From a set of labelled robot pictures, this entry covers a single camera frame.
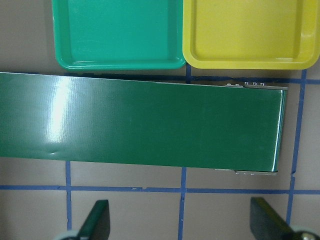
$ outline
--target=blue tape line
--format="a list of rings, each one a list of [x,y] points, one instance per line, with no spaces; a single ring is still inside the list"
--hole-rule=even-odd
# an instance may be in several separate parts
[[[294,190],[293,194],[301,195],[320,195],[320,190]]]
[[[50,190],[66,191],[66,186],[58,185],[0,185],[0,190]],[[113,186],[70,186],[70,191],[96,192],[143,192],[143,193],[181,193],[181,188],[169,187],[113,187]],[[290,190],[281,189],[217,189],[217,188],[186,188],[186,193],[195,194],[289,194]],[[294,195],[320,195],[320,190],[293,190]]]
[[[181,197],[179,204],[179,224],[178,224],[178,240],[183,239],[184,233],[184,218],[185,218],[185,196],[186,196],[186,180],[187,180],[187,168],[181,169]]]
[[[145,192],[145,193],[180,193],[180,188],[169,187],[126,187],[126,186],[72,186],[72,191],[96,192]]]
[[[59,190],[65,191],[65,186],[54,185],[0,185],[0,190]]]
[[[310,85],[319,85],[320,84],[320,80],[312,80],[312,79],[307,79],[306,84],[310,84]]]
[[[300,85],[300,94],[299,94],[298,114],[296,117],[294,148],[293,148],[292,167],[291,167],[291,176],[290,176],[290,188],[289,188],[288,206],[287,206],[287,211],[286,211],[286,223],[288,225],[291,222],[292,206],[293,206],[293,201],[294,201],[294,189],[295,189],[295,182],[296,182],[295,173],[297,171],[302,116],[303,116],[303,111],[304,111],[306,77],[307,77],[307,70],[305,69],[305,70],[302,70],[302,73],[301,73],[301,85]]]
[[[66,187],[66,228],[72,229],[72,202],[71,202],[71,163],[65,161],[65,187]]]
[[[185,65],[185,83],[191,84],[192,74],[191,74],[191,66],[190,64]]]
[[[187,188],[186,192],[193,194],[288,194],[289,190]]]

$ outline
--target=tile floor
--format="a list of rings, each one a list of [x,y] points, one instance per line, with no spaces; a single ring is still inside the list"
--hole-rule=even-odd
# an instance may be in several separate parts
[[[0,0],[1,72],[66,74],[55,61],[51,14],[49,0]],[[110,240],[253,240],[251,196],[263,196],[288,223],[320,234],[320,60],[303,71],[187,66],[90,74],[287,86],[278,175],[2,157],[0,239],[52,240],[79,228],[96,200],[109,199]]]

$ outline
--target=tray rim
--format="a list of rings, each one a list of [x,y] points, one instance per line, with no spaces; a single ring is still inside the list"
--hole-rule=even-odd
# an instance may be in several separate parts
[[[314,30],[314,46],[312,55],[305,61],[293,61],[294,58],[213,58],[212,60],[199,60],[192,54],[192,4],[197,0],[183,0],[183,36],[182,52],[185,60],[197,69],[265,69],[265,70],[301,70],[314,65],[320,56],[320,0],[316,0],[316,19]]]
[[[77,71],[85,71],[85,70],[91,70],[91,71],[103,71],[103,70],[160,70],[160,69],[179,69],[182,68],[186,64],[186,59],[183,55],[182,51],[182,38],[183,38],[183,0],[177,1],[177,5],[181,5],[181,12],[177,14],[177,21],[180,21],[180,31],[177,31],[177,39],[180,39],[180,41],[177,41],[179,44],[177,44],[177,51],[180,50],[180,55],[175,56],[175,61],[172,61],[172,59],[164,59],[152,62],[152,60],[148,61],[148,59],[140,62],[146,62],[146,63],[136,63],[134,61],[123,61],[121,64],[110,64],[106,63],[105,61],[94,61],[94,63],[98,64],[70,64],[68,61],[66,61],[63,58],[62,53],[62,44],[63,42],[61,39],[61,29],[60,25],[62,24],[61,18],[59,17],[60,11],[59,11],[59,4],[61,4],[61,0],[51,0],[52,2],[52,21],[53,21],[53,36],[54,36],[54,49],[55,49],[55,59],[60,64],[61,67],[63,67],[66,70],[77,70]]]

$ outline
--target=yellow tray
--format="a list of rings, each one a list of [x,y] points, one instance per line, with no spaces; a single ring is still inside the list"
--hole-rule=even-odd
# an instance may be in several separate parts
[[[184,0],[183,55],[200,69],[306,69],[319,15],[320,0]]]

